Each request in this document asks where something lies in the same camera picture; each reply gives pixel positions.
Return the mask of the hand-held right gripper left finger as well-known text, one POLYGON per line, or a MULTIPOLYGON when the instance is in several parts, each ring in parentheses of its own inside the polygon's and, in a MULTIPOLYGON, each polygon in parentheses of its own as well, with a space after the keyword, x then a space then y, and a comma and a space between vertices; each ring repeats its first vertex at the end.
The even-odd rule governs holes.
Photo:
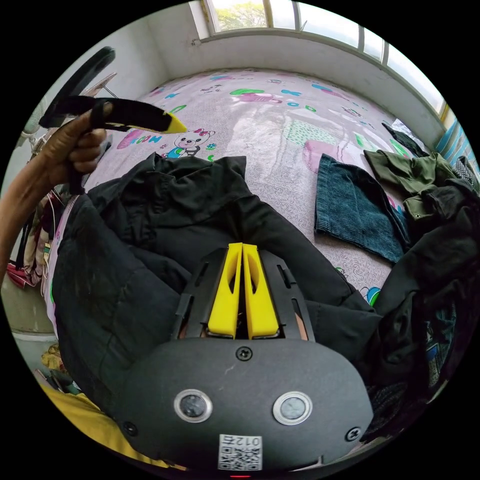
POLYGON ((243 244, 230 243, 223 256, 208 320, 209 336, 235 336, 240 303, 243 244))

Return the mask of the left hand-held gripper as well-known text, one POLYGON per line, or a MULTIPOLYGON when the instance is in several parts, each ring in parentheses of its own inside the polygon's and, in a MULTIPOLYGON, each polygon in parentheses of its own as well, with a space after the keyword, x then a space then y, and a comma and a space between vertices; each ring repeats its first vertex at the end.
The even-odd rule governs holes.
MULTIPOLYGON (((187 127, 172 113, 165 112, 151 104, 121 98, 95 98, 90 96, 58 96, 47 108, 40 119, 40 125, 46 129, 55 129, 55 132, 71 120, 93 109, 98 104, 110 102, 111 113, 104 119, 105 130, 128 130, 138 128, 155 134, 182 134, 187 132, 187 127)), ((82 178, 87 175, 72 172, 69 181, 70 192, 80 195, 83 191, 82 178)), ((53 188, 48 188, 38 174, 38 187, 47 193, 53 188)))

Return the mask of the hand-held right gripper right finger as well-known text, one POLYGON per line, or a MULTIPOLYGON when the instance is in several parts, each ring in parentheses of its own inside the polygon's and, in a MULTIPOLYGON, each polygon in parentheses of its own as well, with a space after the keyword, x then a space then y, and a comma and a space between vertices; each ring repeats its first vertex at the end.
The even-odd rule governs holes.
POLYGON ((244 298, 249 338, 275 338, 279 322, 257 246, 242 245, 244 298))

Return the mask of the person's left hand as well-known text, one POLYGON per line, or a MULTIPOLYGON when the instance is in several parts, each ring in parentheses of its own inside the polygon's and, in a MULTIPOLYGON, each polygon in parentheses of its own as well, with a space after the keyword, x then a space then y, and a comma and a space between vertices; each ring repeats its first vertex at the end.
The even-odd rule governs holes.
POLYGON ((42 183, 53 188, 69 181, 70 174, 90 174, 97 164, 107 133, 105 117, 112 112, 110 102, 97 104, 60 127, 47 141, 37 159, 42 183))

